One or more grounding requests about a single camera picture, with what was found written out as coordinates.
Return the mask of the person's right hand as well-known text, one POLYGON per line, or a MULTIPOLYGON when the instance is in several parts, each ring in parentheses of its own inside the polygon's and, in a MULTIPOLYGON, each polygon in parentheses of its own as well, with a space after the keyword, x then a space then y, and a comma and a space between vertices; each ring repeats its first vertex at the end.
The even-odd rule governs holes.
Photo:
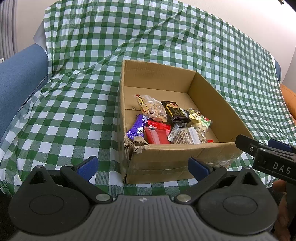
POLYGON ((275 192, 285 193, 278 205, 277 220, 274 223, 273 235, 278 240, 290 240, 290 231, 295 231, 292 219, 295 217, 295 186, 283 180, 276 180, 273 183, 275 192))

